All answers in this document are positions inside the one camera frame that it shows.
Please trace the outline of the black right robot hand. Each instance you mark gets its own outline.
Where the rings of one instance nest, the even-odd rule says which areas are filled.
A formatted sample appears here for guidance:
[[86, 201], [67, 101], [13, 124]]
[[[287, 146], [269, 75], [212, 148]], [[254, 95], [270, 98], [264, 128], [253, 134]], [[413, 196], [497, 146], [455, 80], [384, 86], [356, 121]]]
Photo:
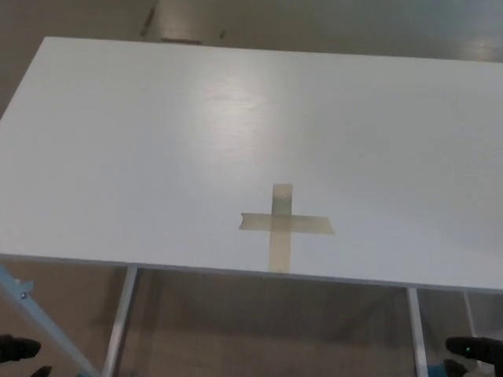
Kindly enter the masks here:
[[450, 337], [446, 348], [466, 359], [492, 364], [496, 377], [502, 376], [502, 341], [485, 337]]

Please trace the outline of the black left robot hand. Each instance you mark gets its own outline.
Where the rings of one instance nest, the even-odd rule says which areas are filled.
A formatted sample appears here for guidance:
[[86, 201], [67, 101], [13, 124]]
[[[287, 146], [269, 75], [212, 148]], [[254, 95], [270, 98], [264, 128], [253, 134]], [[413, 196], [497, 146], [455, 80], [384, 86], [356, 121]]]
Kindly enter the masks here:
[[18, 362], [36, 357], [42, 344], [34, 339], [1, 335], [1, 363]]

